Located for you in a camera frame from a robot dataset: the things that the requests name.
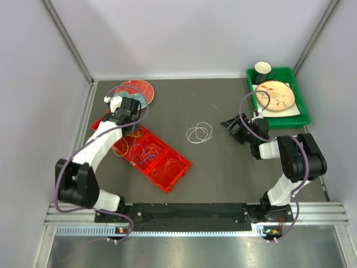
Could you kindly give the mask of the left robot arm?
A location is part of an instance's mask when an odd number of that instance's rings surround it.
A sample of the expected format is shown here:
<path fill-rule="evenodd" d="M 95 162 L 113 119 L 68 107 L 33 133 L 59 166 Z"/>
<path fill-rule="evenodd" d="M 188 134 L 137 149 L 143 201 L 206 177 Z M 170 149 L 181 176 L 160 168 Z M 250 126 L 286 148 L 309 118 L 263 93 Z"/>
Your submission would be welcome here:
<path fill-rule="evenodd" d="M 80 208 L 107 210 L 114 221 L 125 218 L 124 198 L 101 190 L 95 172 L 112 146 L 139 129 L 141 103 L 128 97 L 107 97 L 110 106 L 93 135 L 68 160 L 55 165 L 55 198 Z"/>

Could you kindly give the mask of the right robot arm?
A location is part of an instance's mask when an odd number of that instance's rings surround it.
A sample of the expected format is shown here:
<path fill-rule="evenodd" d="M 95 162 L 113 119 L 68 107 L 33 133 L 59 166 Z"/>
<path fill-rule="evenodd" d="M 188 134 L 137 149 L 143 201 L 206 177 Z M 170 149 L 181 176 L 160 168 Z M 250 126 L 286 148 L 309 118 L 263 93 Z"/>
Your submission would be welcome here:
<path fill-rule="evenodd" d="M 220 124 L 240 144 L 249 143 L 257 160 L 280 159 L 282 175 L 266 191 L 258 205 L 242 207 L 246 221 L 277 221 L 286 218 L 290 202 L 301 188 L 327 171 L 327 162 L 310 133 L 269 138 L 269 123 L 262 117 L 249 119 L 244 113 Z"/>

